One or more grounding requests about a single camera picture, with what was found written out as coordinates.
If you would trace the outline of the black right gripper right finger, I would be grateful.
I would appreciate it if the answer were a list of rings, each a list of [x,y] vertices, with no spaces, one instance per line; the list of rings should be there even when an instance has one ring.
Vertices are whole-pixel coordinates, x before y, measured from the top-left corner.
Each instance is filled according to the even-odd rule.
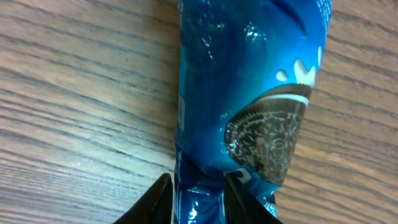
[[[231,174],[224,179],[224,210],[227,224],[282,224]]]

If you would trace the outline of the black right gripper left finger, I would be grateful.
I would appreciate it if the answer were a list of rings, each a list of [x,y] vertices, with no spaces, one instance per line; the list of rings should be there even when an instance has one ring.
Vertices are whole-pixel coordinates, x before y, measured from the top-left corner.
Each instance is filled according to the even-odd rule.
[[[172,201],[172,177],[164,173],[114,224],[171,224]]]

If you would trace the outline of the blue Oreo cookie pack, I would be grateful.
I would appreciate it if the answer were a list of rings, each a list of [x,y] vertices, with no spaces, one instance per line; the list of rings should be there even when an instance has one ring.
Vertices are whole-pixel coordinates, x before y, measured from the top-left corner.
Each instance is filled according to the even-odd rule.
[[[181,0],[175,223],[224,223],[233,175],[272,215],[321,68],[330,0]]]

